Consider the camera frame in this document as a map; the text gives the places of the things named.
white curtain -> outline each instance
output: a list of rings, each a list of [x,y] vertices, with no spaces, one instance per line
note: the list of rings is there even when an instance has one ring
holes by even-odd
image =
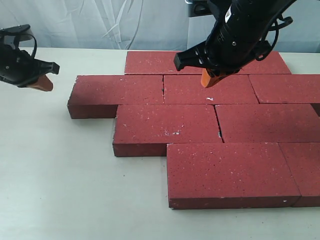
[[[280,30],[275,50],[320,52],[319,13],[320,1],[297,0],[284,13],[294,22]],[[39,47],[183,51],[204,41],[214,23],[188,18],[184,0],[0,0],[0,27],[31,25]]]

white table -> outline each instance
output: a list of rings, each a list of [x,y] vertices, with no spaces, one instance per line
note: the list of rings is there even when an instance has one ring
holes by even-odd
[[[39,48],[54,91],[0,83],[1,240],[320,239],[320,208],[171,210],[166,158],[116,158],[113,119],[71,120],[76,76],[123,75],[126,54]],[[320,54],[282,56],[320,74]]]

table surface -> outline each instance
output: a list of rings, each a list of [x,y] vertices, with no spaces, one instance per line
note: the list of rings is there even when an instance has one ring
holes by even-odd
[[[172,210],[165,157],[116,158],[114,119],[72,120],[76,76],[123,75],[126,55],[39,48],[60,65],[52,92],[0,83],[0,239],[320,239],[320,208]],[[281,55],[320,74],[320,54]]]

white backdrop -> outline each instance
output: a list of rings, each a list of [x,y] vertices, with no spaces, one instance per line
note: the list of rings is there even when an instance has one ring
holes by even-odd
[[[39,47],[183,51],[215,22],[188,18],[187,7],[184,0],[0,0],[0,27],[30,24]],[[275,50],[319,53],[319,13],[318,0],[292,5],[284,17],[294,23],[280,31]]]

robotic arm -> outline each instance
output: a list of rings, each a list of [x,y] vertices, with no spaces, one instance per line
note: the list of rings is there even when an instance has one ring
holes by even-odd
[[[37,41],[30,25],[19,25],[0,30],[0,81],[19,88],[51,91],[52,82],[46,74],[58,74],[60,67],[55,62],[35,59]],[[33,52],[19,49],[20,42],[34,40]]]
[[[174,64],[178,71],[186,66],[203,68],[201,84],[210,88],[269,55],[279,30],[293,22],[291,17],[283,18],[283,12],[296,0],[185,1],[189,17],[213,15],[216,21],[206,41],[177,53]],[[275,31],[272,45],[266,40],[270,31]]]

